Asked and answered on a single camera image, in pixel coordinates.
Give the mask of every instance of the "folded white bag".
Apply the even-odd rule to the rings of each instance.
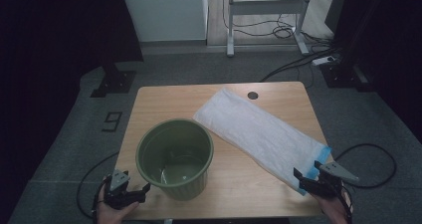
[[[271,174],[300,194],[294,167],[315,179],[315,161],[325,163],[331,149],[227,89],[216,93],[193,117],[227,142],[247,152]]]

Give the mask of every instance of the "green trash bin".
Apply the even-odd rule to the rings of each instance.
[[[207,183],[214,153],[208,131],[190,119],[171,119],[149,130],[136,151],[140,175],[176,200],[190,200]]]

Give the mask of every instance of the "table top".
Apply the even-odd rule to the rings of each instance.
[[[299,82],[144,87],[139,89],[115,168],[128,170],[128,191],[139,190],[146,181],[135,164],[143,135],[156,124],[172,118],[192,118],[218,91],[226,87],[291,126],[326,143],[304,85]],[[210,131],[214,156],[205,190],[189,201],[176,201],[151,186],[146,202],[127,219],[204,219],[292,217],[320,215],[317,202],[301,196],[240,149]]]

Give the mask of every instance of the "white wall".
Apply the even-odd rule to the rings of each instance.
[[[207,0],[125,0],[139,42],[205,40]]]

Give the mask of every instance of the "white power adapter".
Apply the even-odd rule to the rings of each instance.
[[[332,56],[328,56],[313,60],[313,66],[327,65],[333,62],[335,62],[335,58]]]

